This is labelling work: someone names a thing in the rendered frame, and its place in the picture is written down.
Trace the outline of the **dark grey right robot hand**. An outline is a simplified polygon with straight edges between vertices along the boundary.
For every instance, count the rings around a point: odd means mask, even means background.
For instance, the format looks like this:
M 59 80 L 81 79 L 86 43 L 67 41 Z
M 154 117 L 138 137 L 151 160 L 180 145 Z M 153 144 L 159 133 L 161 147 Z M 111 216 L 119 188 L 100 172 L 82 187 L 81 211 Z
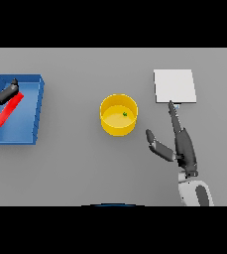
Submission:
M 180 121 L 172 101 L 169 102 L 169 115 L 174 133 L 175 150 L 158 141 L 154 133 L 150 129 L 147 129 L 146 136 L 149 148 L 154 154 L 167 162 L 177 161 L 178 166 L 183 169 L 187 178 L 197 177 L 198 170 L 194 147 L 187 130 L 180 126 Z

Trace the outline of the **red beaker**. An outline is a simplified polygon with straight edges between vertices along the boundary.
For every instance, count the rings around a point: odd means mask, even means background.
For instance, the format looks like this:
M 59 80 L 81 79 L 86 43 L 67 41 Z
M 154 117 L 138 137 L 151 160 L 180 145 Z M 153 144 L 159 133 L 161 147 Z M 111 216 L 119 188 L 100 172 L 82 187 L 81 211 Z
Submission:
M 12 112 L 16 109 L 17 105 L 21 102 L 23 97 L 24 97 L 24 94 L 19 92 L 17 95 L 15 95 L 13 98 L 11 98 L 7 102 L 3 110 L 0 112 L 0 127 L 4 125 L 6 120 L 9 118 Z

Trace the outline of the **pale square measuring scale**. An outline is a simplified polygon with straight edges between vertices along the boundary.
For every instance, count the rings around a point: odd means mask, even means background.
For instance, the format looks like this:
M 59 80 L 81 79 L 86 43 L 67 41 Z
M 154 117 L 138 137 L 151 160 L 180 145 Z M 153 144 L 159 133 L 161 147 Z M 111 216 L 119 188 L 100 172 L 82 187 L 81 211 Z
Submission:
M 191 69 L 155 69 L 156 103 L 195 103 L 196 93 Z

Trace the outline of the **yellow bowl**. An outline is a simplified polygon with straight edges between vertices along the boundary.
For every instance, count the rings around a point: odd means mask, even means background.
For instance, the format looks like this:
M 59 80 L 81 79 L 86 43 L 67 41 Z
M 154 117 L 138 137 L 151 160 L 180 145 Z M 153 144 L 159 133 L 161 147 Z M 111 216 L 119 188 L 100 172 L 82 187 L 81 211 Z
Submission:
M 99 118 L 102 128 L 114 137 L 130 134 L 137 123 L 139 108 L 129 95 L 115 93 L 108 95 L 100 104 Z

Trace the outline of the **blue tray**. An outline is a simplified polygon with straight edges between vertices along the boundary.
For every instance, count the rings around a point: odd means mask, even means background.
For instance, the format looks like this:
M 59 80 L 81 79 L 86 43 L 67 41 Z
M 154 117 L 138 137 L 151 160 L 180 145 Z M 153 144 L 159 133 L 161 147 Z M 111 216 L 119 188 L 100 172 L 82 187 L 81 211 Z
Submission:
M 40 74 L 0 74 L 0 92 L 16 78 L 24 95 L 18 106 L 0 127 L 0 145 L 35 145 L 44 97 L 44 80 Z

